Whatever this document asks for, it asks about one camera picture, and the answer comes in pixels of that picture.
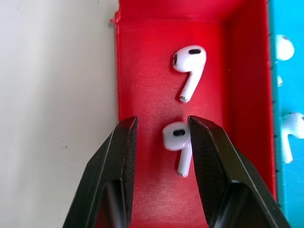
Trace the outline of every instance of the red box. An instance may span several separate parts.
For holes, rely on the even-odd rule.
[[[256,166],[276,197],[266,0],[120,0],[115,15],[119,120],[138,116],[131,227],[208,227],[195,180],[177,176],[162,129],[188,115],[210,119]],[[187,75],[172,68],[188,45],[207,52],[187,104]]]

